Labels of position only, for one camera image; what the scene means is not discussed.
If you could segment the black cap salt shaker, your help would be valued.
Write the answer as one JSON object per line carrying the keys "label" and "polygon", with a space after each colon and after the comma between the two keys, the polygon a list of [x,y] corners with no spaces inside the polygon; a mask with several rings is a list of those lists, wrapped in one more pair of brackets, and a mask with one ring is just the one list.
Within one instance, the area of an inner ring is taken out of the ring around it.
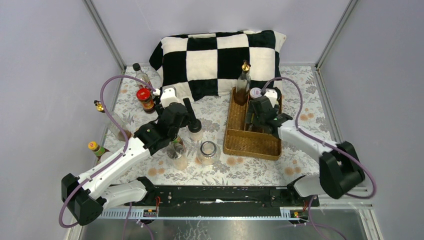
{"label": "black cap salt shaker", "polygon": [[203,138],[202,123],[199,119],[188,124],[189,138],[193,141],[201,141]]}

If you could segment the woven wicker tray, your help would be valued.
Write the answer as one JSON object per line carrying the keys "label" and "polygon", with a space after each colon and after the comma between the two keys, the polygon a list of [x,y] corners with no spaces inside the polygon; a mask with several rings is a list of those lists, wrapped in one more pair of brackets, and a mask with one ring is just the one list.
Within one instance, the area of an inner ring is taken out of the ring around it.
{"label": "woven wicker tray", "polygon": [[235,88],[230,92],[223,152],[227,155],[276,161],[282,154],[282,141],[263,131],[248,131],[245,124],[247,105],[234,100]]}

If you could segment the glass cruet gold spout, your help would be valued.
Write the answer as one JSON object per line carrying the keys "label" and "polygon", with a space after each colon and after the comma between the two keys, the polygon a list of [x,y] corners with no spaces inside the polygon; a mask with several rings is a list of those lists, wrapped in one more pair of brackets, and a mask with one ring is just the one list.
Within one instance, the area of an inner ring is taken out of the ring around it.
{"label": "glass cruet gold spout", "polygon": [[236,81],[234,101],[240,106],[243,106],[248,100],[251,82],[250,68],[249,62],[244,60],[241,66],[241,74]]}

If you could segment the black cap shaker bottle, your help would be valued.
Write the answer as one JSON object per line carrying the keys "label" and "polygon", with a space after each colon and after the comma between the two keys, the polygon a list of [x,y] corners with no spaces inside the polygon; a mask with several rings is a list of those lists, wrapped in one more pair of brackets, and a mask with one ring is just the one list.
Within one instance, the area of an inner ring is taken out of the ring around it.
{"label": "black cap shaker bottle", "polygon": [[275,90],[275,92],[277,93],[277,101],[281,100],[282,97],[282,92],[278,87],[273,87],[273,89]]}

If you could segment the white lid brown sauce jar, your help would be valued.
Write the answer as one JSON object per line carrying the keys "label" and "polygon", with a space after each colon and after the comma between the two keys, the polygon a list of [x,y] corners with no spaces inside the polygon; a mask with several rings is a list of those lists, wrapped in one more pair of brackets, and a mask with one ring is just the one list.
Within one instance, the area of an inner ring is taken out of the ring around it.
{"label": "white lid brown sauce jar", "polygon": [[254,100],[262,96],[262,90],[259,87],[253,87],[249,90],[249,99]]}

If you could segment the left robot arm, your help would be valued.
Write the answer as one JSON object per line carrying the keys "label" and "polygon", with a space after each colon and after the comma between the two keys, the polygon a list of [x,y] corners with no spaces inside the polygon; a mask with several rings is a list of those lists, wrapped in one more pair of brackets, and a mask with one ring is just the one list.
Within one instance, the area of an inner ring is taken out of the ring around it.
{"label": "left robot arm", "polygon": [[61,180],[63,206],[59,213],[60,226],[68,228],[63,222],[65,209],[71,212],[78,225],[91,223],[103,211],[98,199],[111,182],[138,161],[167,147],[176,139],[179,129],[188,126],[195,118],[188,98],[184,98],[182,103],[172,102],[158,114],[157,121],[142,125],[120,152],[79,176],[71,173],[64,176]]}

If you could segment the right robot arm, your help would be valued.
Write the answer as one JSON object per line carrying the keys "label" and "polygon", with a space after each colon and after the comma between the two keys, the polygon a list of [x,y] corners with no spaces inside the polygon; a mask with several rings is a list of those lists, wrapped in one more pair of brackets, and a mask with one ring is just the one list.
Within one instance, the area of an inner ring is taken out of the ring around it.
{"label": "right robot arm", "polygon": [[278,114],[266,96],[249,101],[246,122],[294,145],[318,163],[317,174],[297,178],[287,186],[286,198],[293,206],[301,205],[312,195],[326,194],[339,199],[365,180],[351,143],[324,141],[302,130],[291,116]]}

